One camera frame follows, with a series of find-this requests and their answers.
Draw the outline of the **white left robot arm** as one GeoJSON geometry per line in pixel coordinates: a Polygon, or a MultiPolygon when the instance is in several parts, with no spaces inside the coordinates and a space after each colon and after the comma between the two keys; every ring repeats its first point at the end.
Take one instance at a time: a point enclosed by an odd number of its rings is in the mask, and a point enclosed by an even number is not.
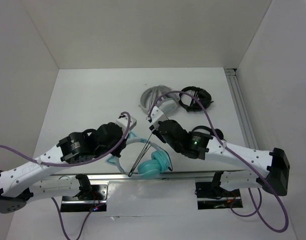
{"type": "Polygon", "coordinates": [[[109,122],[98,129],[72,132],[33,161],[8,171],[0,170],[0,213],[13,213],[29,202],[57,196],[87,199],[93,189],[86,174],[48,177],[110,153],[119,154],[126,146],[129,130],[129,125],[109,122]]]}

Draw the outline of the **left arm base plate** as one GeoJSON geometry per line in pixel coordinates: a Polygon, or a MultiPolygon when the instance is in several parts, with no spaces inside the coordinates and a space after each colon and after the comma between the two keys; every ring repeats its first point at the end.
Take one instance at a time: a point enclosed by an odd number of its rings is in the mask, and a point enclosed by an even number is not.
{"type": "Polygon", "coordinates": [[[91,192],[81,199],[77,196],[63,196],[60,203],[60,212],[106,212],[109,183],[107,181],[91,181],[91,187],[91,192]]]}

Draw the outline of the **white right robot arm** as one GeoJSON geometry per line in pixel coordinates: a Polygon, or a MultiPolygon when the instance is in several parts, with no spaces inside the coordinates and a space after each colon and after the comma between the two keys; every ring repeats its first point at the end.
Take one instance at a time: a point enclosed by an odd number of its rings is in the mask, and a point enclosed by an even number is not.
{"type": "Polygon", "coordinates": [[[256,150],[227,143],[196,128],[186,131],[171,119],[151,120],[149,129],[176,153],[189,159],[218,161],[241,168],[237,172],[214,174],[211,190],[216,196],[241,188],[262,188],[281,197],[288,193],[290,163],[281,148],[256,150]]]}

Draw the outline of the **teal white cat-ear headphones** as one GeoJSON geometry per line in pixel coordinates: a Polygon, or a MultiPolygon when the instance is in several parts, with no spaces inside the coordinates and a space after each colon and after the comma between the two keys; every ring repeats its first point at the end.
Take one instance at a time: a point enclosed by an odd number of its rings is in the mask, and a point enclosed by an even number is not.
{"type": "Polygon", "coordinates": [[[166,171],[173,171],[171,157],[167,151],[149,139],[138,137],[131,131],[129,137],[127,138],[126,145],[128,146],[136,143],[144,144],[143,150],[134,163],[135,167],[137,168],[137,173],[134,173],[134,167],[132,167],[130,171],[125,171],[120,164],[120,159],[113,155],[107,158],[105,163],[117,167],[117,169],[123,175],[127,175],[128,177],[136,175],[137,177],[143,179],[155,178],[166,171]],[[140,160],[146,154],[149,148],[155,149],[155,151],[153,151],[150,155],[151,159],[140,163],[140,160]]]}

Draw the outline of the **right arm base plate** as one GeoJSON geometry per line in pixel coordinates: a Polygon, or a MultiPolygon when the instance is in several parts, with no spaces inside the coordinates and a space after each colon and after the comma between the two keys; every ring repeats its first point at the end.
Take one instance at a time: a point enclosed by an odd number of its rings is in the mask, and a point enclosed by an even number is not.
{"type": "Polygon", "coordinates": [[[194,194],[197,197],[198,210],[243,208],[239,189],[227,191],[212,187],[211,182],[196,182],[194,194]]]}

